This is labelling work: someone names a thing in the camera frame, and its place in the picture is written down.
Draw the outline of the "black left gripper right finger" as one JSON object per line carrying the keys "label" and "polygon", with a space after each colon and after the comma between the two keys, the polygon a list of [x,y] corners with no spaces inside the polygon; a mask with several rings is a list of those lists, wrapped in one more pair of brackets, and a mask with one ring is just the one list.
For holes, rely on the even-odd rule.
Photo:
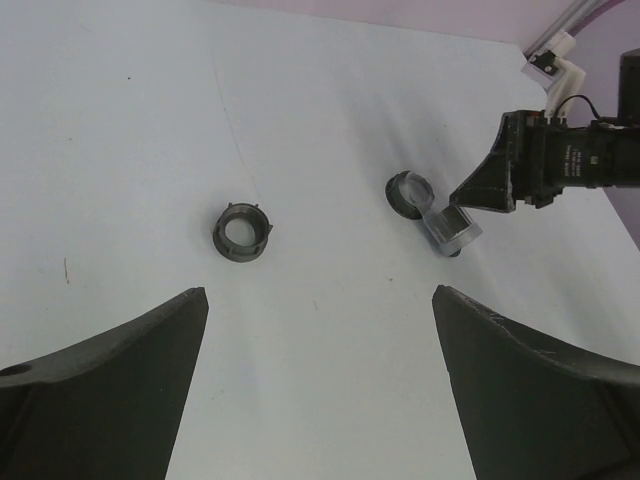
{"label": "black left gripper right finger", "polygon": [[450,286],[437,333],[479,479],[636,479],[639,368],[520,324]]}

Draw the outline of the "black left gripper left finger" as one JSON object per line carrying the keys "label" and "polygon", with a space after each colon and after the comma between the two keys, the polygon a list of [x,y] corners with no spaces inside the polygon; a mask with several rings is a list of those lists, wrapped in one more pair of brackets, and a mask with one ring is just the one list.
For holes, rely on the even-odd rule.
{"label": "black left gripper left finger", "polygon": [[188,289],[120,326],[1,371],[4,479],[163,479],[208,316]]}

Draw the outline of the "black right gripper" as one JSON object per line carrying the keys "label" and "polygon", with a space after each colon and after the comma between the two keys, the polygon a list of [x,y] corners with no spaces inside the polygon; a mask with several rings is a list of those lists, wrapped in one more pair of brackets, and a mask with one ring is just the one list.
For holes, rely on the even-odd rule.
{"label": "black right gripper", "polygon": [[608,185],[608,132],[598,121],[570,127],[563,120],[549,120],[541,112],[528,111],[522,153],[518,162],[520,114],[505,113],[489,153],[449,195],[449,203],[511,213],[516,208],[515,198],[541,209],[566,188]]}

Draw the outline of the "clear elbow fitting with grey nut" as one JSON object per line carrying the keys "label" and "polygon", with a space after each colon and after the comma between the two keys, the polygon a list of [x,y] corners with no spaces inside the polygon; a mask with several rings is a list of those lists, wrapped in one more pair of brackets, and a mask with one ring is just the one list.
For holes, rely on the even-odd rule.
{"label": "clear elbow fitting with grey nut", "polygon": [[457,257],[483,233],[463,208],[445,205],[432,185],[415,172],[405,170],[390,178],[385,196],[394,212],[422,224],[422,231],[443,257]]}

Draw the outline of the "dark grey threaded ring nut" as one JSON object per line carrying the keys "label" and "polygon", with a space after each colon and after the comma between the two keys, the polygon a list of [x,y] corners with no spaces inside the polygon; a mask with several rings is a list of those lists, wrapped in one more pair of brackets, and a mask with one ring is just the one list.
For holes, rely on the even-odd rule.
{"label": "dark grey threaded ring nut", "polygon": [[212,240],[227,260],[247,263],[264,253],[272,229],[257,204],[229,203],[214,225]]}

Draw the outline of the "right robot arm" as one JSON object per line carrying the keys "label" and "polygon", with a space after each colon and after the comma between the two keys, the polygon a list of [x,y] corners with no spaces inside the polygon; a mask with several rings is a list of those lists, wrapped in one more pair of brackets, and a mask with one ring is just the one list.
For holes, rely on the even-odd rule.
{"label": "right robot arm", "polygon": [[523,201],[550,205],[567,187],[639,186],[639,51],[621,55],[618,113],[591,110],[587,126],[571,127],[558,110],[517,110],[501,118],[484,161],[454,190],[449,202],[511,213]]}

